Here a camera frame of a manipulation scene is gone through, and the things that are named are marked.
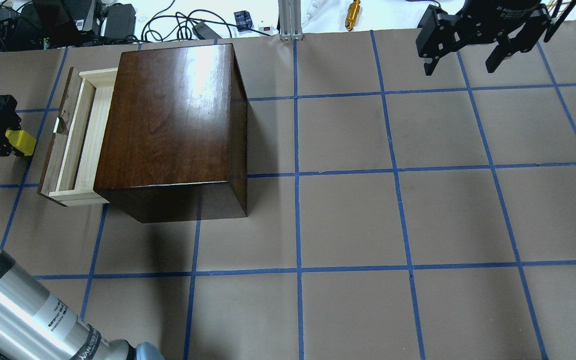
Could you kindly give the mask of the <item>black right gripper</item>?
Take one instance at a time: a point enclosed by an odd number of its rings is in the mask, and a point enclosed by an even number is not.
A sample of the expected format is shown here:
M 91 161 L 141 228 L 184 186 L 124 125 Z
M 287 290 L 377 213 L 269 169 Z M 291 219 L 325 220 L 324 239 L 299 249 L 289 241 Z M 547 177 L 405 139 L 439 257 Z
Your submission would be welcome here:
M 418 23 L 415 44 L 423 71 L 431 76 L 442 57 L 459 48 L 496 44 L 485 61 L 487 73 L 519 52 L 533 48 L 553 18 L 539 0 L 467 0 L 456 14 L 429 5 Z

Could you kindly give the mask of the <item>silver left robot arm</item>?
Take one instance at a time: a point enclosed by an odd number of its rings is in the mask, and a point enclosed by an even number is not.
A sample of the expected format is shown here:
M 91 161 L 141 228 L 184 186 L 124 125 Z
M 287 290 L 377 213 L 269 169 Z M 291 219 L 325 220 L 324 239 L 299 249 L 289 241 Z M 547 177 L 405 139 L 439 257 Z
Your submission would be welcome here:
M 162 360 L 150 342 L 108 341 L 0 249 L 0 360 Z

